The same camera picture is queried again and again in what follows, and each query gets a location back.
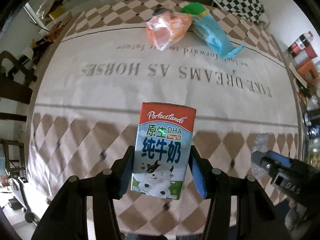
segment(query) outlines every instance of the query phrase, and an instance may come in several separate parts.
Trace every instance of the orange plastic bag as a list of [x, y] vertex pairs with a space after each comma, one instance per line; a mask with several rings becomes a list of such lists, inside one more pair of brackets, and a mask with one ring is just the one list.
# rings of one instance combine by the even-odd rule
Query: orange plastic bag
[[162, 51], [181, 40], [191, 24], [191, 14], [167, 10], [147, 22], [147, 33], [153, 45]]

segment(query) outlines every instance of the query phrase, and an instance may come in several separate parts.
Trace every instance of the perfectlands logo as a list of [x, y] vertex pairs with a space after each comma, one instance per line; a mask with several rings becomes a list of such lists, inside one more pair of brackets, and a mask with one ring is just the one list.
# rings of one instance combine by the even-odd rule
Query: perfectlands logo
[[181, 118], [176, 118], [174, 114], [168, 114], [168, 115], [163, 115], [163, 112], [160, 112], [159, 114], [155, 114], [154, 111], [151, 111], [148, 113], [148, 118], [149, 120], [152, 119], [167, 119], [170, 121], [175, 121], [177, 123], [183, 123], [187, 117], [181, 117]]

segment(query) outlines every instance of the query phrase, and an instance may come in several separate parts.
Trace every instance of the red carton top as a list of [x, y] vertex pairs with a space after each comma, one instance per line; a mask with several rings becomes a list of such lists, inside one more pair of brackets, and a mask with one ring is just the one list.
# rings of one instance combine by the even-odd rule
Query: red carton top
[[188, 106], [142, 103], [139, 124], [148, 122], [170, 122], [193, 132], [196, 118], [196, 109]]

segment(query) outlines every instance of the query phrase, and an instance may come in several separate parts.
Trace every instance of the clear plastic bag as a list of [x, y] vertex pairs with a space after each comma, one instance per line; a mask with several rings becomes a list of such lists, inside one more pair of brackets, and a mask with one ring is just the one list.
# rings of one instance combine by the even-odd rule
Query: clear plastic bag
[[[252, 148], [252, 153], [255, 151], [260, 151], [265, 153], [267, 151], [267, 145], [268, 145], [268, 134], [267, 133], [261, 133], [258, 134]], [[255, 176], [257, 179], [262, 179], [264, 176], [268, 175], [268, 171], [265, 169], [259, 167], [257, 164], [253, 163], [251, 161], [251, 171], [252, 175]]]
[[192, 16], [165, 10], [147, 22], [147, 33], [153, 45], [160, 51], [176, 44], [192, 24]]

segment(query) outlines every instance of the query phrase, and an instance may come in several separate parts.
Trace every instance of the milk carton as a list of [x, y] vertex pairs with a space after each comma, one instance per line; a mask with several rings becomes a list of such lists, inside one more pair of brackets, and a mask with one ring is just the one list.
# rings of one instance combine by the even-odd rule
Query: milk carton
[[179, 199], [186, 175], [196, 110], [142, 103], [131, 190]]

